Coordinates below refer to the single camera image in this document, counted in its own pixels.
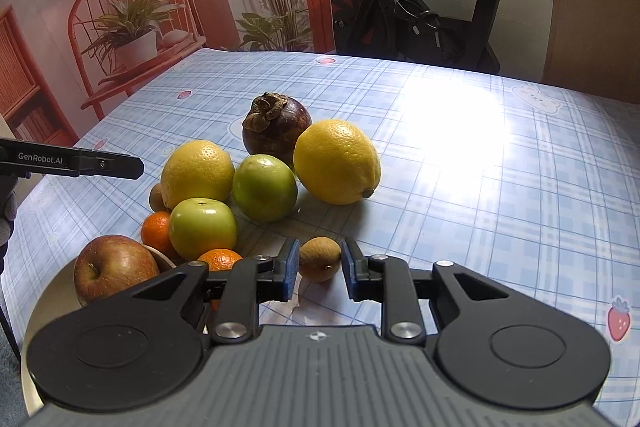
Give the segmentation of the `grey gloved left hand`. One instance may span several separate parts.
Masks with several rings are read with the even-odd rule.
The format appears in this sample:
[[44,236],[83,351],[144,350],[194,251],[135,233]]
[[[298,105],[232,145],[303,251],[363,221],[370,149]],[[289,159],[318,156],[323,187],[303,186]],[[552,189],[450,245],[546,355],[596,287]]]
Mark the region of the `grey gloved left hand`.
[[8,251],[8,243],[14,231],[17,214],[15,189],[16,176],[0,176],[0,271],[4,269],[4,257]]

